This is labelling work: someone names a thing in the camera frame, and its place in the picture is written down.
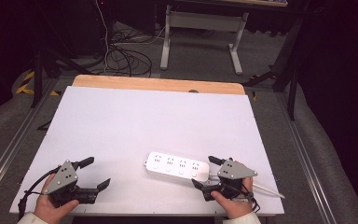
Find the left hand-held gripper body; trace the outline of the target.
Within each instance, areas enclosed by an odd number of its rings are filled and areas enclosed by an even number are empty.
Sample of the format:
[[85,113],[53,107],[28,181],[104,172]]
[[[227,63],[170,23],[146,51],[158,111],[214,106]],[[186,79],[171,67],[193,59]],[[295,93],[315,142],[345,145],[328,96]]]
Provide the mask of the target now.
[[83,204],[94,204],[99,191],[97,189],[83,189],[78,186],[76,170],[79,161],[65,161],[55,176],[49,182],[43,194],[49,195],[57,205],[64,205],[72,200],[78,200]]

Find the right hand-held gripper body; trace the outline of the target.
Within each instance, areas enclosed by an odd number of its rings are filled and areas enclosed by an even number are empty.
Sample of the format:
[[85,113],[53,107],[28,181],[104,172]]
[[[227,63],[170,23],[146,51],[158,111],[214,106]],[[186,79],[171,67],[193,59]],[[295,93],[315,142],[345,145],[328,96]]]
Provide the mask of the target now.
[[[246,177],[253,177],[257,175],[257,172],[251,170],[245,165],[227,159],[222,165],[219,165],[220,169],[217,172],[217,176],[220,182],[217,185],[203,186],[201,192],[206,202],[212,201],[213,191],[220,192],[227,199],[233,200],[242,190],[242,180]],[[245,199],[254,201],[254,194],[252,192],[244,192]]]

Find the white power strip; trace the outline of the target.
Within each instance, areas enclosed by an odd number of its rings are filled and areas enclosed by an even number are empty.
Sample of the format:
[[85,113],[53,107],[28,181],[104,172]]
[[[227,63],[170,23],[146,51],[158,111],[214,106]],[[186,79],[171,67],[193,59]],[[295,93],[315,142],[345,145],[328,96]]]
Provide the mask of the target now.
[[210,175],[210,166],[204,161],[195,161],[160,152],[151,152],[148,155],[145,169],[150,175],[185,182],[195,179],[205,183]]

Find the person's left hand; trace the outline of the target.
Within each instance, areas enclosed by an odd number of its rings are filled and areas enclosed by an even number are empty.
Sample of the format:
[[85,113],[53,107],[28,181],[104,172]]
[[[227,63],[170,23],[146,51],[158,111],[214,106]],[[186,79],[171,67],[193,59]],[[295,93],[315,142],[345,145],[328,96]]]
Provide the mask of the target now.
[[56,207],[48,195],[41,194],[37,198],[34,214],[48,224],[60,224],[61,220],[78,205],[78,200],[72,200]]

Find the person's right hand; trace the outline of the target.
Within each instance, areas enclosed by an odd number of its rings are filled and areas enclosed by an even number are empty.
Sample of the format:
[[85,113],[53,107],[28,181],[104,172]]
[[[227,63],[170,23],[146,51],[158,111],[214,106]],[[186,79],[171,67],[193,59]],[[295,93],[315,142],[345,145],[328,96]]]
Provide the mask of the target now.
[[229,219],[235,219],[246,216],[253,212],[253,203],[245,200],[244,192],[251,192],[253,190],[253,179],[246,177],[242,180],[242,190],[235,200],[229,200],[220,192],[213,191],[211,195],[226,211]]

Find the white foam board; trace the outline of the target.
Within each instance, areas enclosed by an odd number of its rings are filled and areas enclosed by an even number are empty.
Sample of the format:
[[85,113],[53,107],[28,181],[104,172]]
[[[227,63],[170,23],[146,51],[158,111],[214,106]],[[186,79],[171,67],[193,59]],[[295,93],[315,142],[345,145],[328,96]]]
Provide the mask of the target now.
[[82,188],[110,185],[84,216],[219,216],[199,190],[146,172],[151,152],[207,161],[232,158],[257,171],[259,215],[282,213],[282,201],[250,101],[245,95],[69,87],[24,177],[27,190],[65,161],[94,158],[78,172]]

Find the black metal stand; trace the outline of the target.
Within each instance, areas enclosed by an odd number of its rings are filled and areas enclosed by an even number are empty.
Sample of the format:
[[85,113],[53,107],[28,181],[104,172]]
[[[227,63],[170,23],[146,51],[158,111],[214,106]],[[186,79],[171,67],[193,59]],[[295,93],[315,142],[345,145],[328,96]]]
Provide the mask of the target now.
[[283,92],[287,86],[290,86],[288,102],[286,104],[286,110],[290,120],[295,119],[294,111],[298,81],[296,68],[299,63],[299,57],[296,55],[296,48],[298,47],[297,37],[300,33],[302,23],[302,18],[297,18],[295,20],[295,23],[288,32],[282,48],[274,64],[270,67],[270,70],[261,76],[252,76],[249,81],[243,83],[244,87],[251,87],[268,78],[275,77],[275,82],[272,85],[274,91]]

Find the yellow black floor tape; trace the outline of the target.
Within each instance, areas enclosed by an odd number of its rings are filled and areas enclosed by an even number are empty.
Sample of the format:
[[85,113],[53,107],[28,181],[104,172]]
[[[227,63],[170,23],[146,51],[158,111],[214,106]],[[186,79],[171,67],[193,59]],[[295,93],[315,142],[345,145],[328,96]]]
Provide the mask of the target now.
[[35,90],[31,88],[31,81],[33,80],[33,78],[34,78],[34,71],[28,72],[26,76],[23,78],[20,86],[17,88],[16,93],[34,95]]

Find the wooden table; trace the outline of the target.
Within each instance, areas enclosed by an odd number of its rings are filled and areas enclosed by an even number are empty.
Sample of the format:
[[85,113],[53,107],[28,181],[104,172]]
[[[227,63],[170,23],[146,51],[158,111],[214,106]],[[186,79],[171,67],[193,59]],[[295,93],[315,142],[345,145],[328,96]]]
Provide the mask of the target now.
[[107,89],[180,91],[244,95],[245,89],[238,83],[179,80],[148,77],[76,76],[73,86]]

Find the black tripod stand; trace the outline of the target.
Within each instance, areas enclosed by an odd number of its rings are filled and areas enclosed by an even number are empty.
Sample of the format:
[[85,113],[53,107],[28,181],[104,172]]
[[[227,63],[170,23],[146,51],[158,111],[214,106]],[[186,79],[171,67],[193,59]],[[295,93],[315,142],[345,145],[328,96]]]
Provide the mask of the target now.
[[58,61],[66,64],[79,74],[89,70],[72,60],[75,53],[70,50],[69,33],[64,28],[61,8],[62,0],[24,0],[30,10],[28,24],[32,30],[34,50],[34,99],[32,107],[41,102],[43,93],[43,72],[48,78],[58,78],[61,71]]

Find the metal floor rail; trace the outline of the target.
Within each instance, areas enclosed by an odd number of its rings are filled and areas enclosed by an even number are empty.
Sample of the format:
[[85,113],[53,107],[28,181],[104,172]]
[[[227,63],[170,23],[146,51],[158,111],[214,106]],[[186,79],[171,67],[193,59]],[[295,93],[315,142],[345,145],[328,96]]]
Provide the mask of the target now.
[[285,117],[286,123],[288,124],[290,134],[294,139],[296,154],[301,164],[303,173],[307,178],[313,200],[317,205],[323,224],[337,224],[337,220],[326,198],[321,181],[314,170],[296,123],[290,119],[289,113],[287,112],[285,97],[282,93],[277,93],[276,98],[282,110],[283,116]]
[[0,106],[0,183],[58,82],[57,78],[44,82],[42,98],[36,106],[33,95],[28,94],[15,94]]

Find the grey metal desk frame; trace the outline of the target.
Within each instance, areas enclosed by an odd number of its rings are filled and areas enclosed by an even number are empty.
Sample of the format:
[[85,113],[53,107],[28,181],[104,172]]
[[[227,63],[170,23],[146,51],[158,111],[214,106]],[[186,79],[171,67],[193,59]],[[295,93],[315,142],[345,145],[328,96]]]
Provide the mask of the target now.
[[235,73],[241,75],[243,71],[238,55],[238,47],[241,42],[248,16],[248,13],[243,13],[240,17],[230,17],[223,15],[177,12],[172,10],[172,6],[167,5],[165,10],[164,42],[159,67],[162,70],[168,68],[171,44],[170,30],[172,27],[225,31],[236,33],[235,41],[230,43],[227,47]]

